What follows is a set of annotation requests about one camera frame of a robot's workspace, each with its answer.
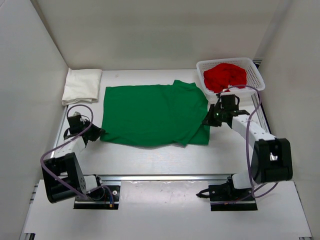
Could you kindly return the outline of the white t shirt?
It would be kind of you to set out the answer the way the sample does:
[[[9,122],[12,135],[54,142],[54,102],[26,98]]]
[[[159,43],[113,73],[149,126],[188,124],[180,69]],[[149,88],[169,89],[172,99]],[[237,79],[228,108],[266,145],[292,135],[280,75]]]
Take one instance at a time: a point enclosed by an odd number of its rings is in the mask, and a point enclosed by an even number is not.
[[[95,103],[99,99],[101,69],[68,69],[61,103],[68,106],[78,102]]]

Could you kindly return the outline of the green t shirt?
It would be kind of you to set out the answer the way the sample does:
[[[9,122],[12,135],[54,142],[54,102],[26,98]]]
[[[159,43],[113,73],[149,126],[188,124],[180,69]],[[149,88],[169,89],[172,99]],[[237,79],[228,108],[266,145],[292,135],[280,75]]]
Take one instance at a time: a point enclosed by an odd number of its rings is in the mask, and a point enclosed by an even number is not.
[[[202,124],[208,100],[195,83],[108,86],[103,100],[102,142],[135,147],[208,145]]]

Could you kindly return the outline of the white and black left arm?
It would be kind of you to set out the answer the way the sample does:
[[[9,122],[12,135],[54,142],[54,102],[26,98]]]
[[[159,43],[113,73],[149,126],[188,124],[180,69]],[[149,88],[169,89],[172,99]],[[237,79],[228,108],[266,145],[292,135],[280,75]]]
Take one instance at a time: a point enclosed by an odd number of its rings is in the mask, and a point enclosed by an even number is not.
[[[87,116],[75,113],[67,117],[69,128],[63,134],[64,142],[71,140],[85,128],[89,129],[77,139],[57,149],[52,158],[44,160],[44,166],[53,172],[59,179],[82,195],[92,200],[100,200],[105,194],[102,180],[96,174],[84,176],[78,157],[87,147],[88,142],[95,142],[105,133],[105,130],[92,124]]]

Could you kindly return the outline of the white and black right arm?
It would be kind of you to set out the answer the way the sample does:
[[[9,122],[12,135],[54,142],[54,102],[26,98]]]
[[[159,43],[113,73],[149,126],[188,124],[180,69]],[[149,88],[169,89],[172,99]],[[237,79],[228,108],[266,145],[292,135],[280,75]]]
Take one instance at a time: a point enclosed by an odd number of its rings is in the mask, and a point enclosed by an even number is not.
[[[220,95],[202,121],[210,127],[226,123],[245,140],[247,171],[232,175],[224,193],[230,200],[238,199],[244,189],[257,185],[290,181],[293,178],[291,144],[278,138],[252,121],[252,115],[239,109],[236,95]]]

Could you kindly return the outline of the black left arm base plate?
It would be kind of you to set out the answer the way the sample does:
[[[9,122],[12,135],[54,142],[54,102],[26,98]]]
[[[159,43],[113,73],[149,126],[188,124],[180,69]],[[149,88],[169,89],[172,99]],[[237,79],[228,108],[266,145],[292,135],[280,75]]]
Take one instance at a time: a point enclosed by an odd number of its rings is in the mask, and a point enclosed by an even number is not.
[[[85,175],[87,199],[77,196],[75,210],[118,210],[120,205],[121,181],[106,176]]]

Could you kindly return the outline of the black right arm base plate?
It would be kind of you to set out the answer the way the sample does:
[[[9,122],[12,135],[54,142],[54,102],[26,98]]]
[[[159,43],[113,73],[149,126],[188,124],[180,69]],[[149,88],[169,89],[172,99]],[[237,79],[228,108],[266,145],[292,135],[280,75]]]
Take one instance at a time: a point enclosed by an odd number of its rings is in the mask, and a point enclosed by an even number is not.
[[[234,187],[232,176],[228,176],[221,183],[209,183],[208,188],[196,194],[198,198],[209,199],[212,212],[257,211],[256,200],[252,196],[252,189],[237,189]]]

